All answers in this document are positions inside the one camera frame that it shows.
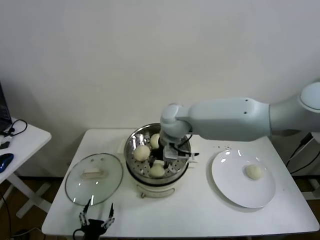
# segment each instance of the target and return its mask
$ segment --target table leg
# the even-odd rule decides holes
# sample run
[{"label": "table leg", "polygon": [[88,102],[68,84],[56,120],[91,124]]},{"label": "table leg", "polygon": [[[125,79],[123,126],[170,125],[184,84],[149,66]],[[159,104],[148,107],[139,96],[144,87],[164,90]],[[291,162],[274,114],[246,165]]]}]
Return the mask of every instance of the table leg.
[{"label": "table leg", "polygon": [[303,191],[302,195],[305,200],[319,200],[320,199],[320,184],[316,179],[309,179],[310,184],[315,189],[314,191]]},{"label": "table leg", "polygon": [[[4,200],[7,200],[9,194],[11,193],[12,189],[14,189],[14,186],[12,184],[10,184],[10,186],[8,187],[8,189],[5,191],[5,193],[3,194],[3,198]],[[2,207],[2,205],[4,204],[4,200],[1,198],[0,199],[0,209]]]},{"label": "table leg", "polygon": [[17,212],[16,216],[18,218],[22,218],[33,205],[42,209],[46,213],[49,211],[51,203],[40,197],[50,187],[49,183],[43,184],[37,192],[34,192],[14,173],[11,174],[7,180],[29,198],[28,202]]}]

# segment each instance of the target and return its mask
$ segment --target power cord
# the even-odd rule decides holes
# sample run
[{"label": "power cord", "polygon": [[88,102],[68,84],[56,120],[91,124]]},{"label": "power cord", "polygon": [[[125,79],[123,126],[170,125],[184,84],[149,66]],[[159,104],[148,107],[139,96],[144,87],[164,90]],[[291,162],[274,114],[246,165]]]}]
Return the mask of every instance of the power cord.
[{"label": "power cord", "polygon": [[308,167],[310,164],[312,164],[320,155],[320,151],[318,152],[318,154],[314,157],[314,159],[312,159],[311,162],[309,162],[307,165],[303,166],[303,167],[300,167],[298,170],[295,170],[293,172],[290,172],[290,174],[295,174],[296,172],[302,170],[302,169],[305,169],[306,167]]},{"label": "power cord", "polygon": [[302,150],[314,139],[312,134],[309,132],[303,139],[301,139],[299,146],[294,150],[289,160],[286,162],[285,166],[288,167],[290,161],[295,158]]},{"label": "power cord", "polygon": [[14,129],[14,126],[15,126],[15,124],[16,124],[17,122],[23,122],[23,123],[25,124],[25,127],[24,127],[24,129],[23,129],[22,131],[17,132],[17,133],[15,133],[15,134],[11,134],[12,137],[13,137],[13,136],[17,136],[18,134],[22,134],[25,130],[27,130],[28,123],[27,123],[25,120],[23,120],[23,119],[17,119],[17,120],[15,120],[15,121],[12,123],[12,125],[11,125],[11,127],[10,127],[10,129],[9,129],[9,132],[10,132],[11,129],[13,129],[13,131],[15,130],[15,129]]},{"label": "power cord", "polygon": [[46,239],[46,235],[41,231],[41,229],[40,229],[39,227],[33,227],[33,228],[31,228],[30,230],[28,230],[28,231],[25,231],[25,232],[20,233],[20,234],[13,235],[13,236],[11,236],[11,238],[7,238],[6,240],[10,240],[10,239],[12,239],[12,238],[14,239],[14,238],[16,238],[16,237],[21,237],[21,236],[23,236],[23,235],[26,235],[26,234],[32,232],[33,230],[38,230],[40,233],[43,234],[43,240]]},{"label": "power cord", "polygon": [[4,197],[4,195],[2,194],[2,192],[0,191],[0,195],[1,195],[1,198],[4,202],[4,205],[6,207],[6,211],[8,213],[8,218],[9,218],[9,239],[11,239],[11,215],[10,215],[10,211],[9,211],[9,207],[8,207],[8,204],[6,202],[6,199]]}]

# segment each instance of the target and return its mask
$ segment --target dough ball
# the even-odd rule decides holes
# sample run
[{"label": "dough ball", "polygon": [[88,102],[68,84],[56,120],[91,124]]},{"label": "dough ball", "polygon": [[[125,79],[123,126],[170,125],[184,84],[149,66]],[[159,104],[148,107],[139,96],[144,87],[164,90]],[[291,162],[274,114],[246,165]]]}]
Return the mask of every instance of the dough ball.
[{"label": "dough ball", "polygon": [[162,177],[163,175],[165,175],[165,169],[164,166],[162,164],[159,163],[155,163],[153,164],[152,168],[150,168],[149,170],[149,175],[152,177]]},{"label": "dough ball", "polygon": [[259,180],[263,177],[264,172],[258,165],[249,165],[245,168],[246,175],[252,180]]},{"label": "dough ball", "polygon": [[152,149],[159,148],[159,137],[160,137],[160,134],[156,133],[156,134],[153,134],[152,137],[150,138],[150,144]]},{"label": "dough ball", "polygon": [[151,151],[148,146],[140,145],[134,150],[133,156],[134,156],[135,160],[143,162],[149,158],[150,152]]}]

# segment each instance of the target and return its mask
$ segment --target computer mouse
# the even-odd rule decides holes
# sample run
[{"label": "computer mouse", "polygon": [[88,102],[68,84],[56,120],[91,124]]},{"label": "computer mouse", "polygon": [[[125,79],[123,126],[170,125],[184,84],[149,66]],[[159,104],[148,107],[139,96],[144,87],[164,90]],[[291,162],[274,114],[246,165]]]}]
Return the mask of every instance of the computer mouse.
[{"label": "computer mouse", "polygon": [[0,173],[6,170],[12,159],[14,159],[14,155],[12,153],[5,153],[0,155]]}]

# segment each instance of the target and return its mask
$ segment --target black cable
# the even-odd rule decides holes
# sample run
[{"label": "black cable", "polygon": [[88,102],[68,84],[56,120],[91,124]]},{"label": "black cable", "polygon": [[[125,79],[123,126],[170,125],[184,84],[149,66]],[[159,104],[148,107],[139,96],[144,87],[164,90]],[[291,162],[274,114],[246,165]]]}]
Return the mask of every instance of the black cable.
[{"label": "black cable", "polygon": [[182,143],[180,143],[178,145],[178,148],[181,148],[183,145],[185,145],[187,142],[189,142],[189,140],[192,138],[193,135],[190,135],[190,137],[188,137],[188,139],[186,139],[185,141],[183,141]]},{"label": "black cable", "polygon": [[23,122],[23,123],[25,123],[25,128],[24,128],[22,131],[20,131],[20,132],[17,132],[17,133],[15,133],[15,134],[11,134],[12,137],[13,137],[13,136],[17,136],[18,134],[22,134],[25,130],[27,130],[27,127],[28,127],[28,123],[27,123],[25,120],[23,120],[23,119],[17,119],[17,120],[15,120],[15,121],[12,123],[10,129],[13,129],[13,127],[14,127],[14,125],[15,125],[16,122]]},{"label": "black cable", "polygon": [[174,143],[169,143],[169,144],[170,144],[170,146],[171,146],[174,150],[176,150],[178,153],[189,155],[189,157],[192,156],[192,153],[191,153],[191,152],[189,152],[189,151],[182,151],[182,150],[180,150],[179,148],[176,148],[176,146],[175,146]]},{"label": "black cable", "polygon": [[11,239],[11,216],[10,216],[10,211],[9,211],[9,207],[8,207],[8,204],[5,200],[5,197],[3,196],[2,192],[0,191],[0,195],[1,195],[1,198],[4,202],[4,205],[6,207],[6,211],[8,213],[8,218],[9,218],[9,238]]},{"label": "black cable", "polygon": [[303,167],[300,167],[298,170],[295,170],[295,171],[293,171],[293,172],[290,172],[290,174],[295,174],[296,172],[298,172],[298,171],[300,171],[300,170],[302,170],[302,169],[305,169],[305,168],[308,167],[310,164],[312,164],[312,163],[319,157],[319,155],[320,155],[320,151],[319,151],[318,154],[315,156],[315,158],[312,159],[311,162],[309,162],[307,165],[305,165],[305,166],[303,166]]},{"label": "black cable", "polygon": [[292,155],[289,157],[289,160],[286,162],[285,166],[288,167],[291,158],[296,154],[296,152],[302,147],[303,145],[300,143],[300,145],[294,150],[294,152],[292,153]]},{"label": "black cable", "polygon": [[286,162],[285,166],[288,167],[291,158],[296,154],[296,152],[303,147],[304,145],[308,144],[310,141],[312,141],[314,139],[314,137],[312,136],[312,134],[310,132],[308,132],[307,135],[304,136],[304,138],[301,139],[299,146],[293,151],[293,153],[291,154],[291,156],[289,157],[289,160]]},{"label": "black cable", "polygon": [[78,229],[74,230],[74,232],[73,232],[73,234],[72,234],[73,240],[76,240],[76,232],[79,232],[79,231],[82,231],[82,229],[81,229],[81,228],[78,228]]}]

